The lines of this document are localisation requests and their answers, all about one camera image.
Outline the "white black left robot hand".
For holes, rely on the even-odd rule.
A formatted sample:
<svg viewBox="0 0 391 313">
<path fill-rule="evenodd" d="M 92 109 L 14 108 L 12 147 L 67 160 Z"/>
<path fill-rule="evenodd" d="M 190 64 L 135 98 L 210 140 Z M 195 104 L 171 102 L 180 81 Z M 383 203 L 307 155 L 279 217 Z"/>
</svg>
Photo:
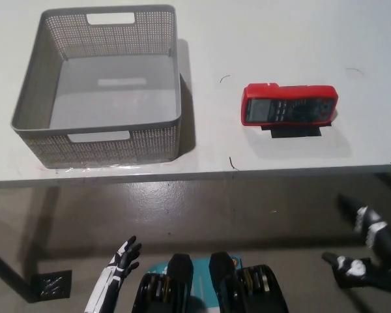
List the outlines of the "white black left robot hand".
<svg viewBox="0 0 391 313">
<path fill-rule="evenodd" d="M 131 236 L 116 251 L 109 264 L 103 268 L 91 296 L 85 307 L 85 312 L 114 312 L 125 278 L 139 267 L 137 258 L 140 255 L 141 243 L 136 243 L 137 237 Z"/>
</svg>

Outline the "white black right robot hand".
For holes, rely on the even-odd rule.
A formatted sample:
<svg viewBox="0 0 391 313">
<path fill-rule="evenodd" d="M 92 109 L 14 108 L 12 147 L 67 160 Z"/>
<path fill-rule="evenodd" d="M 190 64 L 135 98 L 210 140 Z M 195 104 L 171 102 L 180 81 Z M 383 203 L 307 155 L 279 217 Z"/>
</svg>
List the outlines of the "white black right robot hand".
<svg viewBox="0 0 391 313">
<path fill-rule="evenodd" d="M 322 253 L 342 289 L 373 287 L 391 292 L 391 229 L 386 220 L 369 205 L 343 194 L 337 197 L 342 217 L 353 227 L 363 243 L 373 251 L 371 258 L 354 259 L 332 252 Z"/>
</svg>

